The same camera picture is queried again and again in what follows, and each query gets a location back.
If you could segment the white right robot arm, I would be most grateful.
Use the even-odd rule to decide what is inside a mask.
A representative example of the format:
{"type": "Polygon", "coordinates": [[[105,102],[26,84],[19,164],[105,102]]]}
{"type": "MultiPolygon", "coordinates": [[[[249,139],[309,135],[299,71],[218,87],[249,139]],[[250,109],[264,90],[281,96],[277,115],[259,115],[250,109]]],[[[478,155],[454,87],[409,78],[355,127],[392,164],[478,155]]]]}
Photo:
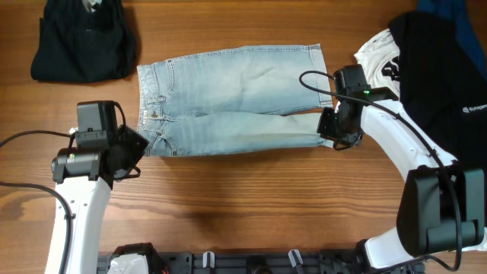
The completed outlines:
{"type": "Polygon", "coordinates": [[[453,251],[455,271],[463,253],[486,250],[484,173],[464,167],[408,116],[395,94],[367,85],[343,88],[338,103],[321,115],[318,132],[334,148],[353,147],[369,135],[401,173],[405,186],[396,224],[358,243],[355,265],[383,272],[453,251]]]}

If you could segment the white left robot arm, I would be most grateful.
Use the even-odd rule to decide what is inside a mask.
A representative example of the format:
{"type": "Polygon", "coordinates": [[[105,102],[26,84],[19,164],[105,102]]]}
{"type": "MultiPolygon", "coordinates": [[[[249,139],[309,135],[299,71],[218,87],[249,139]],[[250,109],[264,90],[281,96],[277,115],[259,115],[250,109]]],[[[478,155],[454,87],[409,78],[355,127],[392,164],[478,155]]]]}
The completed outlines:
{"type": "Polygon", "coordinates": [[[71,129],[69,145],[53,159],[56,214],[46,273],[95,273],[103,216],[115,181],[140,176],[148,140],[129,127],[108,142],[105,131],[71,129]]]}

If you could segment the light blue denim shorts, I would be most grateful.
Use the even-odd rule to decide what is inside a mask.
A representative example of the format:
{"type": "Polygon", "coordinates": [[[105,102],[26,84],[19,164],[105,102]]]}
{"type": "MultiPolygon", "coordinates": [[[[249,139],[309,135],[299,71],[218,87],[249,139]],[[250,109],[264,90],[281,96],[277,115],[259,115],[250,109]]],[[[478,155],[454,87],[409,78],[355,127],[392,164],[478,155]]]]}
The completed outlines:
{"type": "Polygon", "coordinates": [[[148,156],[332,146],[317,133],[320,110],[333,105],[317,44],[243,46],[137,71],[148,156]]]}

